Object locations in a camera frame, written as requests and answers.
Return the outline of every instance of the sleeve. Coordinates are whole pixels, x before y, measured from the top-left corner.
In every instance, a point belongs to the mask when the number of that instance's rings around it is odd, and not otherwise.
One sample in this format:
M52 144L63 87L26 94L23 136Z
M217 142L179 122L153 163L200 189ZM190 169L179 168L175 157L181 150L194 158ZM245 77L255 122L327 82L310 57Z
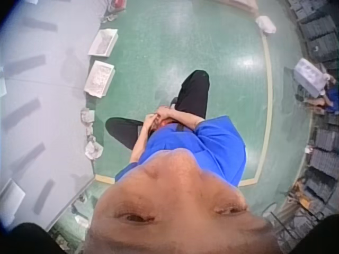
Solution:
M227 116L201 122L195 128L199 140L214 155L225 180L237 186L245 170L245 143Z
M126 166L123 170L121 170L117 175L115 176L115 182L119 181L127 172L134 169L136 166L138 166L137 162L132 162Z

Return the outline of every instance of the white wall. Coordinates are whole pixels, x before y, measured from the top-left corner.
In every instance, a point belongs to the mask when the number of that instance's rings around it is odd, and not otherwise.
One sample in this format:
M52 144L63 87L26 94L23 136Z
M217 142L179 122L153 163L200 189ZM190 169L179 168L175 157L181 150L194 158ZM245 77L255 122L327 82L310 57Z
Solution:
M21 2L1 29L0 190L8 179L26 192L12 226L48 228L93 179L84 155L88 49L108 0Z

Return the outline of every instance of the man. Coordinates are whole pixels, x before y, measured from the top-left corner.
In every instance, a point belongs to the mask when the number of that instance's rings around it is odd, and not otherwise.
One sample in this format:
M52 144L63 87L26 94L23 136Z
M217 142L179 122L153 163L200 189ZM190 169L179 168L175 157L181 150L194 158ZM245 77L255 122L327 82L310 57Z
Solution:
M309 109L321 115L339 111L339 87L337 80L329 74L324 74L324 79L328 83L327 89L320 93L321 97L312 99L296 95L296 100L306 103Z
M97 203L85 253L280 253L236 188L243 140L228 117L204 119L208 90L208 74L197 70L175 108L146 117L130 165ZM149 137L156 119L175 123ZM117 129L112 120L106 127Z

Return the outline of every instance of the shoe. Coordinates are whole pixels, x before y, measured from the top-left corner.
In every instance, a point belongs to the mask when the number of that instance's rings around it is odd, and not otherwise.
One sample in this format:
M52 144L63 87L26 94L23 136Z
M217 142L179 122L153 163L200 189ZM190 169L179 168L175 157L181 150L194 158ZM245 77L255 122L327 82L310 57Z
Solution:
M299 102L304 102L304 97L300 96L299 94L296 94L296 95L295 95L295 98L296 98L296 100L299 101Z
M178 97L174 97L173 100L171 101L171 104L169 105L169 107L174 108L177 101L178 101Z

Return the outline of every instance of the person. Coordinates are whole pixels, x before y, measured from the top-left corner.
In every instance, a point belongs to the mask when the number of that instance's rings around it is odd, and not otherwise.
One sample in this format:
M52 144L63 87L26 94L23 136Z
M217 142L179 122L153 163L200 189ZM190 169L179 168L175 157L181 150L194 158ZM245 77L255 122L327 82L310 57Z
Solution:
M236 188L243 139L228 117L205 120L209 87L208 74L196 70L174 108L146 117L130 165L96 205L85 253L280 253L271 225ZM171 123L150 135L156 119ZM135 123L118 122L108 120L110 133L135 137Z
M324 79L328 82L327 89L323 90L319 98L303 98L300 95L295 95L296 100L303 102L308 108L317 114L324 115L325 113L336 113L339 111L339 87L337 80L329 75L324 74Z

